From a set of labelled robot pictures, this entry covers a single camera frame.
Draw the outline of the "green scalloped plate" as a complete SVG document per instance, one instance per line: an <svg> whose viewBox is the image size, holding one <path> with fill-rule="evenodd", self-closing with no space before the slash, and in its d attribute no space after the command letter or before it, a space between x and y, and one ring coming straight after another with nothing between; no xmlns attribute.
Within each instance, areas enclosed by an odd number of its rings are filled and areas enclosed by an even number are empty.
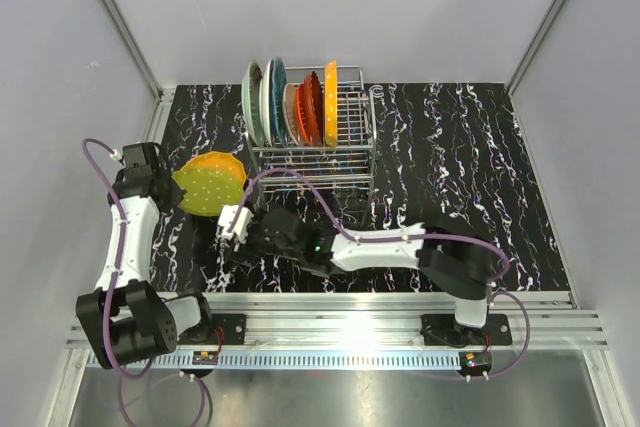
<svg viewBox="0 0 640 427"><path fill-rule="evenodd" d="M218 216L224 206L237 204L244 195L246 175L230 170L189 168L173 174L175 183L183 191L178 206L185 212L203 216Z"/></svg>

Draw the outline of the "red-orange scalloped plate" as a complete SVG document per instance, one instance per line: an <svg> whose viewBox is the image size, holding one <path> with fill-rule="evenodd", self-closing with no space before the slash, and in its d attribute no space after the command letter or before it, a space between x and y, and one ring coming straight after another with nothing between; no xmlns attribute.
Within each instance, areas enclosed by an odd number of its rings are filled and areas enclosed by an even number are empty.
<svg viewBox="0 0 640 427"><path fill-rule="evenodd" d="M299 84L296 88L295 94L295 112L296 112L296 123L298 126L298 144L300 146L306 146L309 144L309 137L305 130L305 118L304 118L304 109L303 109L303 84Z"/></svg>

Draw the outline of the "dark red scalloped plate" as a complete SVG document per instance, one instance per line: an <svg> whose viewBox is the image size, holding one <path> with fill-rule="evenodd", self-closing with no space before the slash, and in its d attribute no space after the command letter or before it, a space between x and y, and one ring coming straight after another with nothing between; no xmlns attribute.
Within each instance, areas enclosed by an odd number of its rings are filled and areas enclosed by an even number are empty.
<svg viewBox="0 0 640 427"><path fill-rule="evenodd" d="M306 124L306 132L311 146L322 145L322 134L320 132L316 107L316 91L320 88L319 78L315 71L305 77L303 83L303 109Z"/></svg>

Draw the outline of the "cream plate with dark patch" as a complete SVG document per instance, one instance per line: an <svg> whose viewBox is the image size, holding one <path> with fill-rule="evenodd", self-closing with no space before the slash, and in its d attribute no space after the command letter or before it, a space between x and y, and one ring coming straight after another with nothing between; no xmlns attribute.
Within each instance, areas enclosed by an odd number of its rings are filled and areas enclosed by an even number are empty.
<svg viewBox="0 0 640 427"><path fill-rule="evenodd" d="M295 146L300 146L301 137L299 126L297 124L296 91L297 87L293 83L288 83L285 86L283 94L283 111L286 128L289 137L291 138L291 142Z"/></svg>

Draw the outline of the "light green flower plate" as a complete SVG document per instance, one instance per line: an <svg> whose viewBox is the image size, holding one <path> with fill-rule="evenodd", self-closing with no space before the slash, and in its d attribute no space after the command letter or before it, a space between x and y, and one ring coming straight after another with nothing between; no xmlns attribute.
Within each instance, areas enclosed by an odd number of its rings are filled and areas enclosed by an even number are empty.
<svg viewBox="0 0 640 427"><path fill-rule="evenodd" d="M252 60L242 80L241 102L247 133L258 147L265 144L259 108L261 80L262 71L257 62Z"/></svg>

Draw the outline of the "white plate teal rim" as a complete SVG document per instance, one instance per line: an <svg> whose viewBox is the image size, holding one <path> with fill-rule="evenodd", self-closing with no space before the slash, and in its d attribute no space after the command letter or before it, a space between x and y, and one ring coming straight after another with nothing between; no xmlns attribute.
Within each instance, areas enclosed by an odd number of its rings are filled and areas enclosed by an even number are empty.
<svg viewBox="0 0 640 427"><path fill-rule="evenodd" d="M263 77L260 85L260 120L261 128L264 136L264 145L272 146L271 125L270 125L270 74L272 68L272 59L270 59L263 71Z"/></svg>

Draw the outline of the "dark teal plate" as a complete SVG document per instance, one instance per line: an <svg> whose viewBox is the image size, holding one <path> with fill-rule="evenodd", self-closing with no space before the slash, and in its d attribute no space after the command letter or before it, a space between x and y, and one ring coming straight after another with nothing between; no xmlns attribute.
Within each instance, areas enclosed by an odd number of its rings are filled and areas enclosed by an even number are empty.
<svg viewBox="0 0 640 427"><path fill-rule="evenodd" d="M281 146L287 145L287 129L283 111L283 95L287 84L286 69L280 57L271 62L270 71L270 120L272 135Z"/></svg>

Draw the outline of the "yellow scalloped plate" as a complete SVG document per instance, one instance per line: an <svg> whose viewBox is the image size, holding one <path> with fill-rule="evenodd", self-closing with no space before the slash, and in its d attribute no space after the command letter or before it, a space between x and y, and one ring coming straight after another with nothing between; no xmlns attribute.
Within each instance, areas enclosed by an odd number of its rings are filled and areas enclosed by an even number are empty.
<svg viewBox="0 0 640 427"><path fill-rule="evenodd" d="M330 61L324 69L324 141L329 147L338 144L338 69Z"/></svg>

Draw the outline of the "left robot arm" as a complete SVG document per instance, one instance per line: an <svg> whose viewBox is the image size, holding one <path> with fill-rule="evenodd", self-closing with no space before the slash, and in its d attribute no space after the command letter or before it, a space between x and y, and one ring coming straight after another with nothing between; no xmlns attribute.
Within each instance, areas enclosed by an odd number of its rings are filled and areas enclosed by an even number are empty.
<svg viewBox="0 0 640 427"><path fill-rule="evenodd" d="M111 234L104 267L93 290L76 300L76 317L99 365L122 372L173 352L180 340L209 341L215 320L200 292L164 300L150 282L151 253L161 213L175 207L184 191L158 159L153 142L122 150L86 138L119 162L114 180L97 173L107 189Z"/></svg>

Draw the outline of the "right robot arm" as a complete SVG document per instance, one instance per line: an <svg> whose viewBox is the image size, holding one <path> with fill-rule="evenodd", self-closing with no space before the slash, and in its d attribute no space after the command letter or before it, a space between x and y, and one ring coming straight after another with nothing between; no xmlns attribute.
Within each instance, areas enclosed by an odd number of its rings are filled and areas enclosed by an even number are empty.
<svg viewBox="0 0 640 427"><path fill-rule="evenodd" d="M217 234L241 263L277 256L319 277L369 268L420 272L454 300L451 319L423 327L426 341L462 348L488 339L489 263L499 251L478 237L424 223L379 231L322 229L286 208L252 211L239 205L223 207Z"/></svg>

